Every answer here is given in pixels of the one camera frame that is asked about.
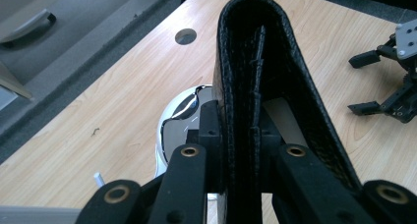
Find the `grey round table grommet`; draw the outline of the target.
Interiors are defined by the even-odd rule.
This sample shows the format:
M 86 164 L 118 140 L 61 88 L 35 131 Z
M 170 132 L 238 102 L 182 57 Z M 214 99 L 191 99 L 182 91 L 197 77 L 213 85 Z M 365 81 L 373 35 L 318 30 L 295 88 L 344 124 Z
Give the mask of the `grey round table grommet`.
M 183 28 L 175 34 L 175 41 L 180 45 L 188 45 L 197 39 L 197 32 L 192 28 Z

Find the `white bowl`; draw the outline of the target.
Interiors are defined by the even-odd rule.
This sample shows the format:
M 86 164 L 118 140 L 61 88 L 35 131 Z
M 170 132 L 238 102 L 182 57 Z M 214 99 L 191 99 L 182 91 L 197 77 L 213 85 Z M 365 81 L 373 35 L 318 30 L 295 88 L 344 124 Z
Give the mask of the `white bowl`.
M 163 174 L 176 147 L 200 128 L 202 106 L 212 101 L 212 85 L 190 87 L 175 96 L 161 114 L 156 131 L 155 177 Z

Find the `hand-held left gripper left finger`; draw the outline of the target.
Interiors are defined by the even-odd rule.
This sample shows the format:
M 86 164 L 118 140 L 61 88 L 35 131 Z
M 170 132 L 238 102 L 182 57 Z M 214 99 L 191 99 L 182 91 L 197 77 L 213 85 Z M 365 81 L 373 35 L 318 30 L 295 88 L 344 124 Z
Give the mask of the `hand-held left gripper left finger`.
M 222 194 L 224 191 L 222 129 L 216 100 L 201 106 L 199 125 L 196 129 L 188 131 L 186 143 L 196 143 L 206 149 L 206 191 L 210 194 Z

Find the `black leather wallet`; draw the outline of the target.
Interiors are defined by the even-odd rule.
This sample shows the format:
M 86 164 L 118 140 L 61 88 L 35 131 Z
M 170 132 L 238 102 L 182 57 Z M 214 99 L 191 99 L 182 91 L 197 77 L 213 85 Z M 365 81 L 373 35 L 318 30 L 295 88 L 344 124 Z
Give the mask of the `black leather wallet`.
M 221 11 L 213 95 L 221 119 L 225 220 L 260 224 L 261 109 L 284 98 L 307 142 L 281 142 L 272 205 L 282 224 L 357 224 L 361 184 L 331 123 L 285 12 L 273 0 L 231 0 Z

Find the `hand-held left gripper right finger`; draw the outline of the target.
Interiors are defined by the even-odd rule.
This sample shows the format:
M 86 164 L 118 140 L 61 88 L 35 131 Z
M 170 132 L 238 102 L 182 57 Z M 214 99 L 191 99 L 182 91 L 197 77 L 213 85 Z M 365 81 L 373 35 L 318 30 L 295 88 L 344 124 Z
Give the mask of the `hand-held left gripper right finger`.
M 265 108 L 261 109 L 261 187 L 263 193 L 276 191 L 276 171 L 274 157 L 276 147 L 281 145 L 282 137 L 274 121 Z

